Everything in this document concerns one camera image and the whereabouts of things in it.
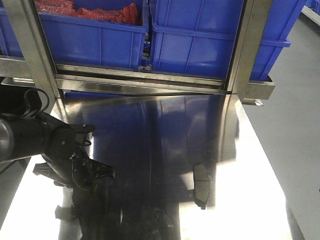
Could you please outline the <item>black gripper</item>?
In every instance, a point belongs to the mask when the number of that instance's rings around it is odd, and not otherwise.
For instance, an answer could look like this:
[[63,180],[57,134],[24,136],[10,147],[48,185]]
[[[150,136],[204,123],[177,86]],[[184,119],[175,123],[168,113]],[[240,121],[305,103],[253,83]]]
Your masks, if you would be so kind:
[[52,179],[58,186],[83,191],[91,191],[99,179],[113,179],[114,167],[91,159],[86,151],[92,144],[87,136],[95,130],[91,124],[64,124],[54,129],[41,154],[45,162],[37,163],[33,173]]

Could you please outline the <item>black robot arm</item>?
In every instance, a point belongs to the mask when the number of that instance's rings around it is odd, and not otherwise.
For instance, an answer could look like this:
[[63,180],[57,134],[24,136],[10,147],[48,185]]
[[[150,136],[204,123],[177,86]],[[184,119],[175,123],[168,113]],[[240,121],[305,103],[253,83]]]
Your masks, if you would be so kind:
[[0,116],[0,161],[13,162],[41,155],[44,163],[35,165],[35,175],[50,178],[58,186],[91,191],[96,181],[114,178],[115,169],[88,156],[92,143],[90,124],[67,124],[47,113],[33,116]]

